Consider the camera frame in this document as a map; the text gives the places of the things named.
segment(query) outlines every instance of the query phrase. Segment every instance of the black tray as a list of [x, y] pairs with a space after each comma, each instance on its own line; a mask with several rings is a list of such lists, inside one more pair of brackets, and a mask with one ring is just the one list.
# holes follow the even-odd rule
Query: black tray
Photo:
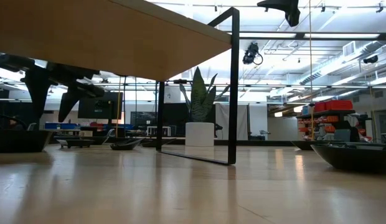
[[312, 148], [336, 169], [386, 173], [386, 144], [339, 142]]
[[341, 142], [341, 141], [291, 141], [293, 145], [298, 147], [300, 150], [303, 151], [313, 151], [312, 145], [313, 144], [329, 144], [334, 142]]
[[108, 140], [108, 136], [92, 136], [92, 137], [80, 137], [80, 139], [84, 140], [93, 140], [93, 145], [102, 145]]
[[[161, 140], [161, 145], [169, 144], [173, 141], [175, 141], [176, 138], [173, 139], [162, 139]], [[141, 144], [143, 147], [156, 147], [157, 146], [157, 139], [150, 139], [148, 142], [144, 142]]]
[[127, 141], [116, 142], [111, 144], [110, 147], [112, 150], [132, 150], [134, 149], [144, 138], [142, 139], [130, 139]]
[[69, 149], [73, 146], [77, 147], [90, 147], [93, 143], [93, 140], [85, 140], [85, 139], [64, 139], [57, 140], [60, 143], [61, 147], [67, 146]]
[[51, 131], [0, 130], [0, 153], [42, 152], [51, 136]]

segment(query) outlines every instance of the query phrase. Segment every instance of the monitor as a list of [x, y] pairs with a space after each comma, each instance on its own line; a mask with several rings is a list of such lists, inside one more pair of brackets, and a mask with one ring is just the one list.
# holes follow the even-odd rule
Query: monitor
[[121, 119], [122, 99], [122, 93], [105, 93], [103, 97], [83, 98], [78, 106], [78, 118]]

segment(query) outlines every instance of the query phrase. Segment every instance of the potted plant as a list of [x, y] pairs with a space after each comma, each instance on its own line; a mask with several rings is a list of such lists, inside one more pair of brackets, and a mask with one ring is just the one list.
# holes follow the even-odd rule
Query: potted plant
[[214, 101], [218, 100], [230, 87], [227, 86], [223, 92], [217, 96], [217, 87], [213, 86], [216, 77], [217, 74], [212, 77], [207, 89], [200, 69], [197, 67], [191, 84], [191, 100], [189, 100], [186, 95], [185, 87], [179, 84], [179, 88], [185, 97], [191, 120], [191, 122], [186, 123], [186, 146], [214, 146], [214, 124], [206, 123], [205, 121]]

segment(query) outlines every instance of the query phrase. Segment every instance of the snake plant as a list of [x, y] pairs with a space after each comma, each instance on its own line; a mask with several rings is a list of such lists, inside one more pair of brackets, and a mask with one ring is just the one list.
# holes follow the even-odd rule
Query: snake plant
[[211, 111], [212, 105], [215, 100], [218, 100], [229, 89], [229, 85], [221, 92], [220, 95], [216, 95], [217, 87], [212, 86], [215, 78], [218, 74], [214, 75], [211, 79], [208, 89], [205, 87], [203, 78], [201, 77], [200, 69], [197, 67], [192, 82], [191, 101], [186, 95], [186, 89], [182, 84], [179, 84], [182, 94], [185, 96], [186, 105], [189, 109], [192, 122], [205, 122], [208, 114]]

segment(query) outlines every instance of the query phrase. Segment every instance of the wooden tabletop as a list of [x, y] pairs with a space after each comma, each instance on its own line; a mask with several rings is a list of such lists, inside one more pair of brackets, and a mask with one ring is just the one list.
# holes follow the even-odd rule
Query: wooden tabletop
[[230, 35], [143, 0], [0, 1], [0, 52], [167, 80], [231, 47]]

